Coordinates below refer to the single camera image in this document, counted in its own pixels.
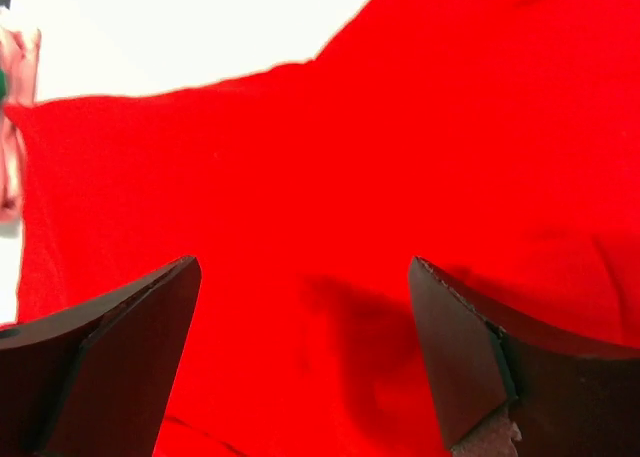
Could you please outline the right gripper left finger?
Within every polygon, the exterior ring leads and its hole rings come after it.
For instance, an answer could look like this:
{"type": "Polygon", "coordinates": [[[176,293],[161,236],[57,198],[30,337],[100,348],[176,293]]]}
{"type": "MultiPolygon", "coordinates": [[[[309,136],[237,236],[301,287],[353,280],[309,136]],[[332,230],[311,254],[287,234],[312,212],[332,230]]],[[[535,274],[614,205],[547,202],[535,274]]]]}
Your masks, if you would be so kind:
{"type": "Polygon", "coordinates": [[[201,283],[183,257],[1,331],[4,456],[150,456],[201,283]]]}

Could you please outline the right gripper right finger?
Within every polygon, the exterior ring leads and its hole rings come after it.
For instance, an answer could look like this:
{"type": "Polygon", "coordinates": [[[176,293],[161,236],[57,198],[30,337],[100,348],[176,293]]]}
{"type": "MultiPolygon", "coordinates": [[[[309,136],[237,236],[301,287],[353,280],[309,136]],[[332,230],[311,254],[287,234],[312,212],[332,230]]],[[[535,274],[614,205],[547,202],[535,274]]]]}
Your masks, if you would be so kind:
{"type": "Polygon", "coordinates": [[[635,456],[639,352],[542,322],[417,258],[413,315],[455,456],[635,456]]]}

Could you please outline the red t shirt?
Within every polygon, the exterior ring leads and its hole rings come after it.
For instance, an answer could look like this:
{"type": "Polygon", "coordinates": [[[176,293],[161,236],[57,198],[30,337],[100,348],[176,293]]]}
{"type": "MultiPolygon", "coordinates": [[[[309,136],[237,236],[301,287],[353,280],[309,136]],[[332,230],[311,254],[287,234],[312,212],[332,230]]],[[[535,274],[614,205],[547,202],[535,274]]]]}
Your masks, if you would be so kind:
{"type": "Polygon", "coordinates": [[[639,0],[370,0],[302,64],[7,112],[23,320],[200,262],[159,456],[443,455],[416,256],[639,342],[639,0]]]}

